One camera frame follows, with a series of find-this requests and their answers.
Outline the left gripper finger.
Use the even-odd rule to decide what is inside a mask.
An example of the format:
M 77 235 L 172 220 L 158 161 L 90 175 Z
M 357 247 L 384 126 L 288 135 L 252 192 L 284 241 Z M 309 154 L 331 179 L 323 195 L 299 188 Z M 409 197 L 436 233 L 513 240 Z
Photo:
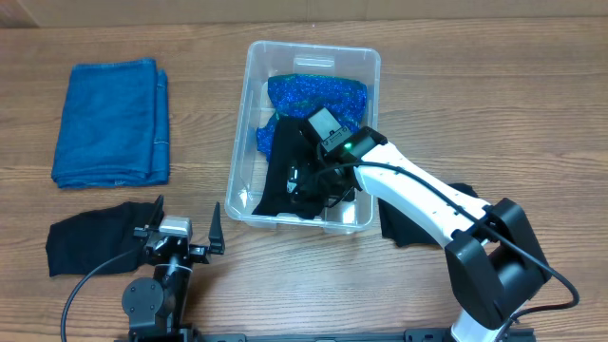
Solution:
M 162 223 L 162 219 L 164 217 L 163 212 L 163 204 L 164 204 L 164 196 L 159 195 L 154 202 L 154 209 L 152 214 L 148 220 L 148 222 L 144 225 L 146 230 L 157 231 Z
M 209 253 L 213 255 L 223 255 L 225 251 L 225 241 L 220 222 L 220 205 L 217 202 L 214 208 L 209 234 Z

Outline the clear plastic storage bin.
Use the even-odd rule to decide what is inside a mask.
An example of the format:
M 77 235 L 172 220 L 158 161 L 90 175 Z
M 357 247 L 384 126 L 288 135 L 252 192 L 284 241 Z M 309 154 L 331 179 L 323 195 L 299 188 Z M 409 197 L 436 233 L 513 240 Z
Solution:
M 292 42 L 256 41 L 249 47 L 243 77 L 237 131 L 224 208 L 230 219 L 249 226 L 276 229 L 282 226 L 322 228 L 330 234 L 353 234 L 370 229 L 376 198 L 356 191 L 354 200 L 325 209 L 314 219 L 292 214 L 276 217 L 253 213 L 265 185 L 268 163 L 257 150 L 256 131 L 275 113 L 268 96 L 268 79 L 284 74 L 317 74 L 359 81 L 367 86 L 366 111 L 360 124 L 376 128 L 381 57 L 368 47 L 338 47 Z

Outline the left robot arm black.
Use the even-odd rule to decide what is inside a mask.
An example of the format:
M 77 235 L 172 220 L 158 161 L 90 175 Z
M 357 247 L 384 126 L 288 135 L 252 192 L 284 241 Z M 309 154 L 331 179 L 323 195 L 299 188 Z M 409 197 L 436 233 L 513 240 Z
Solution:
M 214 208 L 206 245 L 192 242 L 192 221 L 163 212 L 163 197 L 155 201 L 150 220 L 134 229 L 142 242 L 142 262 L 154 267 L 151 277 L 132 281 L 124 290 L 123 311 L 129 319 L 129 341 L 200 341 L 201 333 L 182 322 L 195 264 L 221 256 L 225 242 L 220 206 Z

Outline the blue green sequin cloth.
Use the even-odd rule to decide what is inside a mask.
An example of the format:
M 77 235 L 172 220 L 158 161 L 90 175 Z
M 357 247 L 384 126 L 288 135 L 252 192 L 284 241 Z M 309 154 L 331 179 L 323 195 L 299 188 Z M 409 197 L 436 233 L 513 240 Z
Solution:
M 306 119 L 327 108 L 341 125 L 356 132 L 367 110 L 368 89 L 359 81 L 314 74 L 270 77 L 267 94 L 275 110 L 265 126 L 256 130 L 257 150 L 269 161 L 278 121 L 283 117 Z

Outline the large black garment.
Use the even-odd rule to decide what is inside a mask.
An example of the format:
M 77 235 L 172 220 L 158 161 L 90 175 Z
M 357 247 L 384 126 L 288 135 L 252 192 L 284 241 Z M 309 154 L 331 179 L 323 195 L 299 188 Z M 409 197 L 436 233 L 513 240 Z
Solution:
M 286 190 L 288 164 L 292 160 L 323 163 L 322 169 L 328 166 L 319 159 L 319 146 L 313 145 L 307 138 L 305 123 L 303 119 L 291 117 L 278 121 L 262 198 L 253 211 L 255 215 L 276 217 L 294 214 L 301 219 L 314 219 L 326 209 L 320 202 L 292 203 Z

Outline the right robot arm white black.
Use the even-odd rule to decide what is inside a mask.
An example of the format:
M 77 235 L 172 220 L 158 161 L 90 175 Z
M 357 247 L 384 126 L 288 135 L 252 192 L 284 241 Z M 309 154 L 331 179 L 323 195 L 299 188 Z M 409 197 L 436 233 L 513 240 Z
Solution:
M 355 187 L 395 208 L 445 252 L 451 289 L 462 307 L 454 341 L 500 341 L 516 314 L 550 279 L 547 260 L 520 205 L 492 205 L 436 179 L 374 129 L 342 126 L 302 135 L 321 169 L 297 179 L 309 195 L 326 181 Z

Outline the small black cloth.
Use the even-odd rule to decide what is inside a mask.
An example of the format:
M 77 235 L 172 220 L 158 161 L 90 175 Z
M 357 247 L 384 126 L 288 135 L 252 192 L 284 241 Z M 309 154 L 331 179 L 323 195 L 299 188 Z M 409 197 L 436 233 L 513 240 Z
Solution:
M 398 176 L 368 189 L 379 199 L 382 234 L 399 247 L 437 244 L 446 247 L 452 235 L 464 232 L 485 216 L 488 202 L 445 183 L 424 186 Z

